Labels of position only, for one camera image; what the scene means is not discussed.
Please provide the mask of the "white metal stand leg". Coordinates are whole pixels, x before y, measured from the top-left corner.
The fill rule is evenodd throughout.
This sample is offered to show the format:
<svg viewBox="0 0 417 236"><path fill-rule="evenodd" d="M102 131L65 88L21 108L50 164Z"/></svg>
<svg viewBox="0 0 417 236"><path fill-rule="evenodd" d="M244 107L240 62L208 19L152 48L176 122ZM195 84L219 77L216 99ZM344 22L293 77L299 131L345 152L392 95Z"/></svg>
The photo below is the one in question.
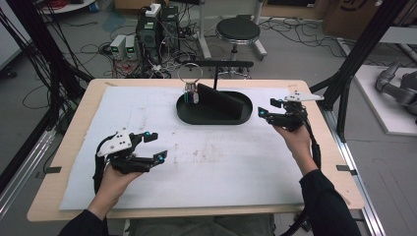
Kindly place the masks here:
<svg viewBox="0 0 417 236"><path fill-rule="evenodd" d="M260 17L261 17L261 12L262 12L264 2L265 0L256 0L256 6L254 10L254 15L253 15L253 22L256 25L260 23ZM255 42L255 47L260 54L260 60L263 60L268 55L268 53L259 39Z"/></svg>
<svg viewBox="0 0 417 236"><path fill-rule="evenodd" d="M199 46L205 59L210 59L211 54L205 38L205 3L206 0L199 0L199 30L197 31Z"/></svg>

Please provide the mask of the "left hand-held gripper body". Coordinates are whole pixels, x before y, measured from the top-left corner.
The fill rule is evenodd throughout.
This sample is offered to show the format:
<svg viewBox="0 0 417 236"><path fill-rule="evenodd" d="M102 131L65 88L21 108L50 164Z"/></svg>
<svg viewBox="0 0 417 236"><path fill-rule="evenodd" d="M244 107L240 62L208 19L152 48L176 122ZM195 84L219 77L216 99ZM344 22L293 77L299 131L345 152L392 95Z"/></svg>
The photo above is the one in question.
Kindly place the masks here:
<svg viewBox="0 0 417 236"><path fill-rule="evenodd" d="M97 147L96 156L109 161L122 174L149 172L154 165L152 157L137 157L134 151L143 141L142 133L129 133L125 128L105 138Z"/></svg>

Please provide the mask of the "black metal frame stand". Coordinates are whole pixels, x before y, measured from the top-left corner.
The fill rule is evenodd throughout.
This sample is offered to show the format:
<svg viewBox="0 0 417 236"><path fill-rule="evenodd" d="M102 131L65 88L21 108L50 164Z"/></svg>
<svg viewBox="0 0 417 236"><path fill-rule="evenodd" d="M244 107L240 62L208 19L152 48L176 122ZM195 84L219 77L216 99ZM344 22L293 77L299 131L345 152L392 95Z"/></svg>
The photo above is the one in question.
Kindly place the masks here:
<svg viewBox="0 0 417 236"><path fill-rule="evenodd" d="M346 142L345 122L351 82L408 1L383 0L376 15L359 36L340 68L328 79L310 87L311 92L326 89L324 99L319 102L319 106L325 111L332 111L335 102L339 100L335 130L344 143Z"/></svg>
<svg viewBox="0 0 417 236"><path fill-rule="evenodd" d="M49 105L45 115L25 141L25 145L29 147L21 147L0 174L0 194L10 185L40 134L56 124L62 105L69 100L82 97L85 89L81 87L80 81L89 83L93 80L92 75L80 70L64 57L34 0L6 0L6 3L28 33L31 43L18 34L18 30L12 27L1 9L0 23L27 55L37 75L47 87Z"/></svg>

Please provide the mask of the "white foam mat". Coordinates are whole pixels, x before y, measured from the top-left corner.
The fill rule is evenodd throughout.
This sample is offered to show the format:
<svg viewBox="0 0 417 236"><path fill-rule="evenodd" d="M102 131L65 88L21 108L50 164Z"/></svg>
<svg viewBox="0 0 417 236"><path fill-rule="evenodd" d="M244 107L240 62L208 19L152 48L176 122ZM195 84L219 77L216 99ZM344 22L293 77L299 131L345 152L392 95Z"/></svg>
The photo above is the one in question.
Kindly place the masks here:
<svg viewBox="0 0 417 236"><path fill-rule="evenodd" d="M282 137L256 111L241 125L190 125L177 115L178 88L110 87L103 94L60 204L83 209L94 196L99 143L119 130L157 133L139 156L164 163L135 180L119 209L244 207L302 203L300 171Z"/></svg>

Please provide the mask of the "white round table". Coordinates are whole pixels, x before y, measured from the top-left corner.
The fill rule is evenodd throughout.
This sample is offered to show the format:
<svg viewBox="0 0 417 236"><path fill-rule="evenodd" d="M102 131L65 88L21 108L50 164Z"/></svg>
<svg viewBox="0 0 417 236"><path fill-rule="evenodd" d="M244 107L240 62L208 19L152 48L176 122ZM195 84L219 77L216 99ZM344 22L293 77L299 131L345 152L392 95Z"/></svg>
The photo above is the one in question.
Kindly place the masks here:
<svg viewBox="0 0 417 236"><path fill-rule="evenodd" d="M61 14L61 13L67 13L67 12L72 12L72 11L76 11L79 9L83 9L87 6L89 6L90 4L94 3L96 0L84 0L83 3L77 3L77 4L71 4L70 2L68 2L65 6L62 7L48 7L47 5L43 6L41 8L41 11L44 14Z"/></svg>

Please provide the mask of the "black computer tower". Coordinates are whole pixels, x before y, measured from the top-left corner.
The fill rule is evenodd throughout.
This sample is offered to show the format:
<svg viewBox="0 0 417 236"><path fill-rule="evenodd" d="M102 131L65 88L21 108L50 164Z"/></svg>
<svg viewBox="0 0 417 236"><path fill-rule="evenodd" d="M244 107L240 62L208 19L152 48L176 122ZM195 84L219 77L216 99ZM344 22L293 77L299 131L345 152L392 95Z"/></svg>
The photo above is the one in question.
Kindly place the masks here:
<svg viewBox="0 0 417 236"><path fill-rule="evenodd" d="M170 52L179 50L179 10L177 6L165 6L160 15L163 41Z"/></svg>
<svg viewBox="0 0 417 236"><path fill-rule="evenodd" d="M158 65L160 63L161 30L157 18L140 15L136 27L136 35L141 49L142 60L148 64Z"/></svg>

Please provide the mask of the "person's left hand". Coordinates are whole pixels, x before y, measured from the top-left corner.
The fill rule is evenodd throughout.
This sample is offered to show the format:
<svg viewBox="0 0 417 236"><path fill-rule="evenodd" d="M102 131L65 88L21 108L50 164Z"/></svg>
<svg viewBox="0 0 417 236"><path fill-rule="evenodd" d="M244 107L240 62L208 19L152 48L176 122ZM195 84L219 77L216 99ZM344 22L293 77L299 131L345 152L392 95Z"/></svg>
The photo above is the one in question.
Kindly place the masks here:
<svg viewBox="0 0 417 236"><path fill-rule="evenodd" d="M118 203L119 198L126 191L131 182L141 176L141 172L122 174L108 164L101 181L98 192L89 205L89 211L105 217Z"/></svg>

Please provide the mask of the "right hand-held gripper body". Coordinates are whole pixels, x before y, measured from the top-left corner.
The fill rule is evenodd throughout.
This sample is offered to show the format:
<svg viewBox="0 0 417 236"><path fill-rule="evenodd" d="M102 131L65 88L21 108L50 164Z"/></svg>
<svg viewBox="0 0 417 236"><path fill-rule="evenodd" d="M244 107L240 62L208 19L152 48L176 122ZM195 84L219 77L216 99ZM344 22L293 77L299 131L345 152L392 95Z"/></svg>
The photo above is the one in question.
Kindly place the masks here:
<svg viewBox="0 0 417 236"><path fill-rule="evenodd" d="M308 113L302 102L323 99L322 95L295 90L282 99L285 101L285 106L283 107L285 113L271 113L272 117L268 118L267 122L273 126L284 127L289 132L295 131L308 122Z"/></svg>

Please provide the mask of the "black key stand with tray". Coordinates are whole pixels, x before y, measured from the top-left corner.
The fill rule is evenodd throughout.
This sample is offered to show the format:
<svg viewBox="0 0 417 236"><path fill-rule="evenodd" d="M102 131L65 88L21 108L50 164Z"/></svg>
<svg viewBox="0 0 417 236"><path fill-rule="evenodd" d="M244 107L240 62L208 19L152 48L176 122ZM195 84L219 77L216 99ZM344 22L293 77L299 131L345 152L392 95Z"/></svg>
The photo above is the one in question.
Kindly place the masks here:
<svg viewBox="0 0 417 236"><path fill-rule="evenodd" d="M180 76L180 70L185 66L197 67L200 71L203 67L214 67L215 75L212 89L217 89L218 71L221 67L244 67L251 68L254 63L251 61L184 61L177 71L177 77L185 83L184 92L176 101L176 111L178 117L185 123L191 125L240 125L247 122L253 112L253 103L251 99L239 91L238 97L244 102L243 112L239 119L231 119L217 111L200 103L198 94L198 84L200 84L199 75L194 81L186 82Z"/></svg>

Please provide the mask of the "brown cardboard box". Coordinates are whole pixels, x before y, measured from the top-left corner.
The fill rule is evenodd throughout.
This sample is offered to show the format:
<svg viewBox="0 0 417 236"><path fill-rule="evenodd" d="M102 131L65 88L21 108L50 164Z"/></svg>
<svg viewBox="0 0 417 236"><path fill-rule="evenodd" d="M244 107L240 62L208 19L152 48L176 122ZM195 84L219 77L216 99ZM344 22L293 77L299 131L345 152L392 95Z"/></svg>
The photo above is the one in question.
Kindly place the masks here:
<svg viewBox="0 0 417 236"><path fill-rule="evenodd" d="M358 39L383 3L384 0L329 0L324 34Z"/></svg>

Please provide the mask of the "black round stool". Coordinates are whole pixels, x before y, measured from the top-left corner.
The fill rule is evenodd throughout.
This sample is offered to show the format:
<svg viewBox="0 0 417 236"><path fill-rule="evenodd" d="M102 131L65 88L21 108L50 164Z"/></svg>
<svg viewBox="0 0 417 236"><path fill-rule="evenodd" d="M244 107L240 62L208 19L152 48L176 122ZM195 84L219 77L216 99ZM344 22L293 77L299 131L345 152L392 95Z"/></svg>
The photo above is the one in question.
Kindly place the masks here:
<svg viewBox="0 0 417 236"><path fill-rule="evenodd" d="M261 35L261 29L250 18L237 16L221 20L215 28L216 36L232 44L230 60L236 61L237 46L254 44Z"/></svg>

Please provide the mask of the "white platform board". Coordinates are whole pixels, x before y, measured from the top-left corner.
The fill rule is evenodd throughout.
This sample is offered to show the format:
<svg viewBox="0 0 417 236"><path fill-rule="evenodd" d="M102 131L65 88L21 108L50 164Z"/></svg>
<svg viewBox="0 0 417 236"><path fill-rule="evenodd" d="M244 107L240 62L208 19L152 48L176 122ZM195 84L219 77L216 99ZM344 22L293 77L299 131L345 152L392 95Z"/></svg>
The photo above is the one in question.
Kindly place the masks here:
<svg viewBox="0 0 417 236"><path fill-rule="evenodd" d="M417 116L408 113L393 97L375 89L377 77L385 69L363 65L355 75L355 82L386 134L417 137Z"/></svg>

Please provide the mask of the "person's right hand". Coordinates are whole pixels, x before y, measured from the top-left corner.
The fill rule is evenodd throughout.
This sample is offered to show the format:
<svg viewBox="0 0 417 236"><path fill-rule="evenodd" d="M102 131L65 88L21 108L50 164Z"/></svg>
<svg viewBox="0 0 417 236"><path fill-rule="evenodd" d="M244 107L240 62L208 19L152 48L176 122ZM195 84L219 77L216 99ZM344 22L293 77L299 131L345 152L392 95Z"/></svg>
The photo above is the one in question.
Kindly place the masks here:
<svg viewBox="0 0 417 236"><path fill-rule="evenodd" d="M282 127L274 126L275 130L284 138L293 158L299 165L315 165L310 148L310 137L305 127L289 132Z"/></svg>

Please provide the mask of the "white power supply unit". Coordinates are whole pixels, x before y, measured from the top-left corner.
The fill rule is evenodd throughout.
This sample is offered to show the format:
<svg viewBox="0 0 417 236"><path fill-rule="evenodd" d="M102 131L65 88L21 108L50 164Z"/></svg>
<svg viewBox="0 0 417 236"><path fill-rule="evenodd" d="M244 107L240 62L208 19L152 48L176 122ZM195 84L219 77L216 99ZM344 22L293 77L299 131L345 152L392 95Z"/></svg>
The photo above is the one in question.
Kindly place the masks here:
<svg viewBox="0 0 417 236"><path fill-rule="evenodd" d="M136 44L135 44L135 37L133 35L126 36L125 48L126 48L127 57L130 60L136 60L137 50L136 50Z"/></svg>
<svg viewBox="0 0 417 236"><path fill-rule="evenodd" d="M110 43L110 49L112 55L119 60L123 59L126 55L126 36L124 34L117 35L113 41Z"/></svg>

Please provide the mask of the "black case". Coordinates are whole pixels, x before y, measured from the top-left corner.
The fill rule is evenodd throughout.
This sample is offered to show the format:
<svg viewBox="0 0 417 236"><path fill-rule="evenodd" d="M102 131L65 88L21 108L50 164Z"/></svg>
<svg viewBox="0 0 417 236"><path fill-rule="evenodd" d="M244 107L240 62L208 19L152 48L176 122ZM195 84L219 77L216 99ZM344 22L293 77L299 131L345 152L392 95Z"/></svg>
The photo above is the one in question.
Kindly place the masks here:
<svg viewBox="0 0 417 236"><path fill-rule="evenodd" d="M244 102L238 97L239 92L219 91L203 84L198 84L200 103L226 115L231 119L239 119L243 112Z"/></svg>

